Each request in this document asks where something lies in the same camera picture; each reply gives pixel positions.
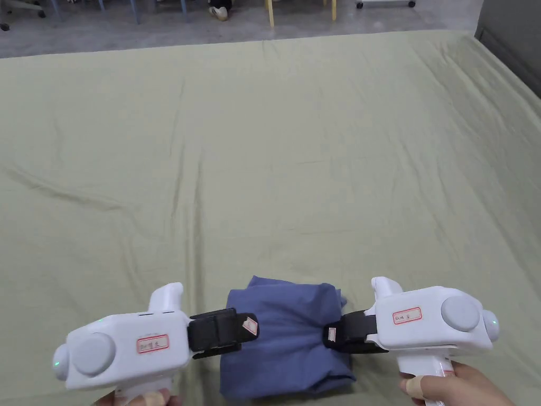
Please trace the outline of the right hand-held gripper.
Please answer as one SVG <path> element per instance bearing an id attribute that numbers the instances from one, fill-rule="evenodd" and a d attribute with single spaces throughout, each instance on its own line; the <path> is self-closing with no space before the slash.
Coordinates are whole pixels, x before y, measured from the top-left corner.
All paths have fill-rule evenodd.
<path id="1" fill-rule="evenodd" d="M 500 335 L 496 315 L 458 289 L 404 291 L 394 280 L 371 279 L 374 305 L 323 326 L 323 345 L 343 354 L 396 357 L 412 376 L 452 376 L 452 358 L 492 350 Z M 346 326 L 349 318 L 349 338 Z"/>

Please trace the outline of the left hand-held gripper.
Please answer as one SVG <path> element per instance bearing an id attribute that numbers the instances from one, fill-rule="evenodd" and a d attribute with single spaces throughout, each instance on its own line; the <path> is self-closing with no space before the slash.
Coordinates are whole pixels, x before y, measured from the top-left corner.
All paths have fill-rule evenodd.
<path id="1" fill-rule="evenodd" d="M 145 311 L 109 315 L 70 332 L 52 357 L 56 379 L 67 390 L 112 387 L 114 398 L 133 399 L 171 390 L 191 359 L 238 352 L 259 337 L 254 313 L 229 308 L 189 317 L 182 294 L 181 283 L 167 284 L 151 294 Z"/>

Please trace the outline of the person's left hand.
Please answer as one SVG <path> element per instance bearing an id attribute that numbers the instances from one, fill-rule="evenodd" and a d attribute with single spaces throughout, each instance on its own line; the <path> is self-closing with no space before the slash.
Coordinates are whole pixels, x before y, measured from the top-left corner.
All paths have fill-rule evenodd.
<path id="1" fill-rule="evenodd" d="M 115 392 L 110 392 L 91 405 L 182 405 L 182 401 L 179 396 L 172 394 L 170 390 L 162 388 L 139 394 L 131 400 L 115 396 Z"/>

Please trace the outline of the person's right hand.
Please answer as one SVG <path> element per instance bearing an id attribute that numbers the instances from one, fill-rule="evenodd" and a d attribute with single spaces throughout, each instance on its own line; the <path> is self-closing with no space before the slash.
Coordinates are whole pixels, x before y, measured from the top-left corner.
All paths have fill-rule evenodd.
<path id="1" fill-rule="evenodd" d="M 400 389 L 416 405 L 428 405 L 429 401 L 444 405 L 514 405 L 478 369 L 455 361 L 452 365 L 454 375 L 447 377 L 403 374 Z"/>

